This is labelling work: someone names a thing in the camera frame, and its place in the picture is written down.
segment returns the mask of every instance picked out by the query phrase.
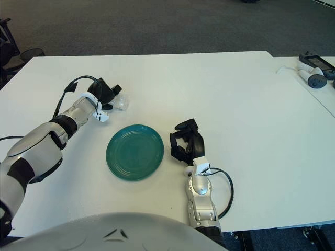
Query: green plate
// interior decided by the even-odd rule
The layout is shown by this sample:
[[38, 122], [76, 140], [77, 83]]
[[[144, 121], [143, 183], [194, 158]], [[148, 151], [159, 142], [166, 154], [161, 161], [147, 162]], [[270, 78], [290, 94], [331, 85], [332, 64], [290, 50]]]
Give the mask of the green plate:
[[109, 169], [125, 180], [142, 180], [161, 164], [164, 145], [159, 134], [142, 124], [133, 124], [118, 131], [106, 150]]

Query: white cable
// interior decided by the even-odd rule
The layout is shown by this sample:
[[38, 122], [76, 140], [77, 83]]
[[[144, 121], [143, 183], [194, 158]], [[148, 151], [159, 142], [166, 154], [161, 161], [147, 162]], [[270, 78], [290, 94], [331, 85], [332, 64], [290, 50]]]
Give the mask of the white cable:
[[282, 71], [282, 69], [293, 70], [293, 71], [296, 71], [296, 72], [298, 71], [297, 69], [295, 69], [293, 67], [287, 67], [287, 66], [283, 65], [277, 70], [276, 74], [279, 74]]

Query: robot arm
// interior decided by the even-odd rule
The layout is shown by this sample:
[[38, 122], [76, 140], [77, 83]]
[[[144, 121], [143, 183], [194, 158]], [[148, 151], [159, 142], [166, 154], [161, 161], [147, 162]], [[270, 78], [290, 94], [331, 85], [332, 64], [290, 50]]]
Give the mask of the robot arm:
[[[99, 79], [105, 88], [108, 85]], [[68, 140], [90, 116], [101, 122], [108, 115], [101, 111], [102, 105], [110, 102], [121, 88], [117, 85], [110, 89], [109, 98], [96, 98], [96, 88], [89, 88], [72, 107], [64, 113], [44, 123], [18, 141], [7, 153], [0, 164], [0, 229], [1, 239], [11, 231], [11, 221], [19, 209], [29, 183], [42, 181], [53, 173], [62, 163], [61, 150]]]
[[[204, 139], [198, 132], [194, 119], [175, 127], [170, 134], [171, 155], [188, 166], [184, 174], [188, 177], [185, 190], [188, 198], [188, 216], [191, 227], [224, 247], [221, 226], [215, 206], [211, 200], [212, 185], [205, 174], [210, 174], [209, 162], [205, 157]], [[177, 145], [176, 139], [188, 143], [186, 150]]]

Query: office chair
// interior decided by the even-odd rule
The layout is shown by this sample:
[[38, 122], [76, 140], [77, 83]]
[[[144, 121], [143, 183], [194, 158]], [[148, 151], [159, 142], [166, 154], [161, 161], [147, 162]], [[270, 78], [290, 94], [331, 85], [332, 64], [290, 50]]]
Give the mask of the office chair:
[[[27, 50], [20, 55], [20, 50], [16, 45], [14, 37], [7, 26], [7, 23], [9, 21], [10, 18], [0, 19], [0, 27], [4, 31], [3, 33], [0, 29], [0, 75], [2, 80], [2, 83], [0, 84], [0, 89], [7, 84], [7, 77], [14, 76], [17, 73], [16, 70], [22, 68], [31, 58], [33, 58], [34, 56], [45, 56], [43, 50], [40, 48]], [[10, 59], [18, 55], [20, 55], [23, 63], [5, 69], [4, 66], [8, 64]]]
[[8, 64], [10, 59], [14, 56], [20, 55], [20, 50], [16, 45], [16, 42], [10, 33], [10, 30], [7, 26], [7, 22], [10, 21], [10, 18], [0, 19], [0, 26], [5, 32], [5, 34], [0, 29], [0, 64], [1, 64], [1, 80], [3, 85], [7, 83], [8, 76], [14, 76], [16, 74], [15, 70], [20, 69], [25, 63], [22, 63], [18, 66], [5, 69], [4, 66]]

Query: black cable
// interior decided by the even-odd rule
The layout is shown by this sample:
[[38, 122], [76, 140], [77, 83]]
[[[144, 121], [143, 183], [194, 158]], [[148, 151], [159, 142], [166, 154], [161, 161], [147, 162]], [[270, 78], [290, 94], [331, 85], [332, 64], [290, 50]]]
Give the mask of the black cable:
[[229, 211], [229, 209], [230, 209], [230, 207], [232, 205], [232, 201], [234, 199], [234, 185], [232, 183], [232, 179], [230, 178], [229, 174], [226, 171], [223, 171], [223, 170], [221, 170], [219, 168], [209, 167], [206, 170], [202, 171], [202, 173], [204, 173], [205, 171], [207, 171], [209, 169], [216, 170], [217, 172], [214, 172], [212, 174], [204, 174], [204, 176], [210, 176], [210, 175], [214, 175], [214, 174], [217, 174], [217, 173], [223, 173], [228, 178], [228, 181], [229, 181], [229, 184], [230, 184], [230, 190], [231, 190], [230, 199], [229, 199], [229, 202], [228, 202], [228, 205], [226, 206], [226, 208], [218, 216], [219, 219], [221, 219], [223, 216], [225, 216], [228, 213], [228, 211]]
[[9, 140], [9, 139], [22, 139], [24, 136], [8, 136], [8, 137], [3, 137], [3, 138], [0, 138], [0, 141], [1, 140]]
[[61, 97], [60, 100], [58, 101], [58, 104], [57, 104], [57, 106], [56, 106], [56, 109], [55, 109], [55, 111], [54, 111], [54, 114], [53, 114], [52, 118], [55, 118], [55, 117], [58, 115], [58, 113], [59, 113], [59, 109], [60, 109], [60, 107], [61, 107], [61, 105], [62, 105], [62, 102], [63, 102], [63, 99], [64, 99], [64, 97], [65, 97], [65, 94], [68, 93], [68, 92], [74, 92], [75, 89], [76, 89], [76, 85], [77, 85], [77, 82], [76, 82], [76, 81], [78, 81], [78, 80], [80, 80], [80, 79], [83, 79], [83, 78], [89, 78], [89, 79], [92, 79], [94, 82], [98, 83], [98, 85], [99, 85], [99, 88], [100, 88], [100, 95], [99, 95], [99, 97], [97, 97], [98, 102], [97, 102], [97, 106], [96, 106], [96, 113], [98, 113], [98, 105], [99, 105], [99, 102], [100, 102], [99, 99], [101, 98], [101, 92], [102, 92], [102, 86], [101, 86], [101, 83], [100, 83], [100, 81], [97, 80], [95, 77], [92, 77], [92, 76], [89, 76], [89, 75], [84, 75], [84, 76], [77, 77], [76, 79], [74, 79], [73, 81], [71, 81], [71, 82], [68, 84], [68, 86], [65, 88], [62, 97]]

